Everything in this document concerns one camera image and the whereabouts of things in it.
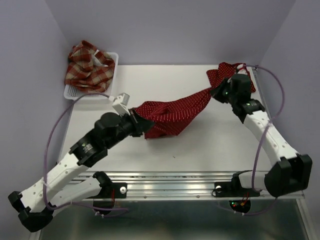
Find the red polka dot skirt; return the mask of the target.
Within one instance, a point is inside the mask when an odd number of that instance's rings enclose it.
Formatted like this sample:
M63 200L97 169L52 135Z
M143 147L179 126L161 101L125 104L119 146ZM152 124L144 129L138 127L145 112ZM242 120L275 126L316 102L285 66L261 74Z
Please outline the red polka dot skirt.
M145 101L134 111L154 122L144 134L145 139L178 136L205 109L211 98L211 88L206 88L175 101Z
M243 63L227 63L221 62L217 69L210 69L206 71L209 83L212 89L217 88L224 79L230 78L237 73L238 66Z

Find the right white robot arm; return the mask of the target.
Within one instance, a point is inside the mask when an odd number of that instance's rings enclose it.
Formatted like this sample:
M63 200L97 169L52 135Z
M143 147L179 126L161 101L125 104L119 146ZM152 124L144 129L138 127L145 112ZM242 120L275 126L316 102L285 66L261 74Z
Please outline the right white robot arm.
M259 149L264 150L271 163L271 169L266 172L238 171L230 181L217 182L214 189L217 198L242 197L244 194L258 197L261 191L277 198L308 187L312 159L287 143L271 123L265 107L251 97L248 75L236 73L225 78L211 95L215 100L231 105L233 113L259 141Z

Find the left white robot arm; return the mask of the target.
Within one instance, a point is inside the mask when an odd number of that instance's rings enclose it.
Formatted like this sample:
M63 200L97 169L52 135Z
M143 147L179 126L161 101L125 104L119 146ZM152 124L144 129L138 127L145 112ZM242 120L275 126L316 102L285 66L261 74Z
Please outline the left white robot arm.
M108 151L125 138L140 137L154 122L131 109L124 115L103 114L84 137L77 141L62 160L43 178L23 191L13 191L8 200L17 211L21 224L31 233L47 226L54 214L70 204L100 196L114 199L125 186L114 183L103 171L68 189L65 186L108 155Z

